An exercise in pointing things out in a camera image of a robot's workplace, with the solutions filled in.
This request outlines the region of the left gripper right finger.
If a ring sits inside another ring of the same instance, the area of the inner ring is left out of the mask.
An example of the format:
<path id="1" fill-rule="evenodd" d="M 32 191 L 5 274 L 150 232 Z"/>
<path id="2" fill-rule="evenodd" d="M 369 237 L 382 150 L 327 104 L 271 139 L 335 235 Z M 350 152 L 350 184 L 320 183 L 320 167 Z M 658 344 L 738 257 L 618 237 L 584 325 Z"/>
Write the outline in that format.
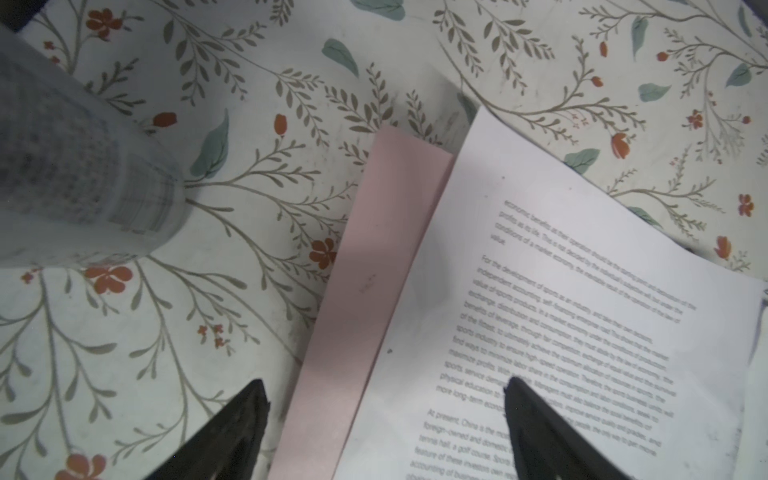
<path id="1" fill-rule="evenodd" d="M 628 480 L 519 377 L 505 394 L 505 418 L 520 479 Z"/>

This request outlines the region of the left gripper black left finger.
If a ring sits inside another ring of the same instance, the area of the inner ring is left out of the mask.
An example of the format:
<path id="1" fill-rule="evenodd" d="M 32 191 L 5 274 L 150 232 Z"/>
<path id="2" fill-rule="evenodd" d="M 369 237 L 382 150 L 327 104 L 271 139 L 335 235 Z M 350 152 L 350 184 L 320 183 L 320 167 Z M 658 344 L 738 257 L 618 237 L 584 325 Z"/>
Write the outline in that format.
<path id="1" fill-rule="evenodd" d="M 270 402 L 264 383 L 249 382 L 150 479 L 250 479 L 264 438 Z"/>

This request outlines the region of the pink file folder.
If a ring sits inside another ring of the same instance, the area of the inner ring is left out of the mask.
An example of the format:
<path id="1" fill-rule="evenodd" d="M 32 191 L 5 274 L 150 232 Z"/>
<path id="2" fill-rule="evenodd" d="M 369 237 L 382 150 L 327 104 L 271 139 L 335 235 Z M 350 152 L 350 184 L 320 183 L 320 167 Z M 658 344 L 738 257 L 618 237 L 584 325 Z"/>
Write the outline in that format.
<path id="1" fill-rule="evenodd" d="M 398 128 L 375 135 L 269 478 L 333 477 L 452 165 Z"/>

